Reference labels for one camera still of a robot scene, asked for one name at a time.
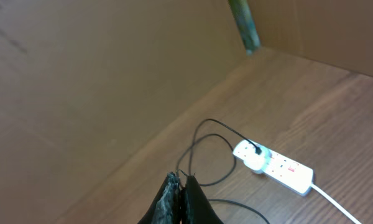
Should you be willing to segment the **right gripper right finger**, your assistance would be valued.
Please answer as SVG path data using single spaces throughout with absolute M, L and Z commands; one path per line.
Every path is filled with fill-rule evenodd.
M 186 177 L 180 194 L 180 217 L 184 224 L 223 224 L 192 175 Z

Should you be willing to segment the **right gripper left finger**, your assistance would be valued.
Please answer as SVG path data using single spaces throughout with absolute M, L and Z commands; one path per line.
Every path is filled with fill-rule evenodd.
M 180 179 L 169 172 L 152 201 L 148 211 L 138 224 L 180 223 Z

